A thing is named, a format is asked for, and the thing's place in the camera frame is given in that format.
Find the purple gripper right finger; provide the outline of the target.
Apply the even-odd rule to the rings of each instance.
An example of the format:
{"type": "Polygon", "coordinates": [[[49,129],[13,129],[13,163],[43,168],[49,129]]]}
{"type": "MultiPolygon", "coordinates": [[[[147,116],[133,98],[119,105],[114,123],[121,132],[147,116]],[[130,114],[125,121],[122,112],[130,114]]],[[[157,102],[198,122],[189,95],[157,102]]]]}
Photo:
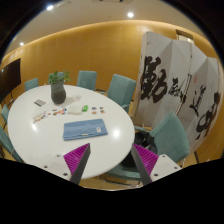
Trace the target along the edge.
{"type": "Polygon", "coordinates": [[[143,185],[150,184],[150,175],[159,156],[137,144],[132,144],[131,154],[143,185]]]}

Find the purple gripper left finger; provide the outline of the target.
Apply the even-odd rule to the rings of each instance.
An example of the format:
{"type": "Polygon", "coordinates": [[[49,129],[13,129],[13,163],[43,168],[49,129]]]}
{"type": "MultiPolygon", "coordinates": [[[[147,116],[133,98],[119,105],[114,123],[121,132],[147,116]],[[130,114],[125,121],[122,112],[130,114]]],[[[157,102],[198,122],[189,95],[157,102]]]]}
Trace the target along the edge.
{"type": "Polygon", "coordinates": [[[64,155],[65,162],[71,172],[70,181],[72,183],[79,184],[90,153],[90,144],[87,143],[64,155]]]}

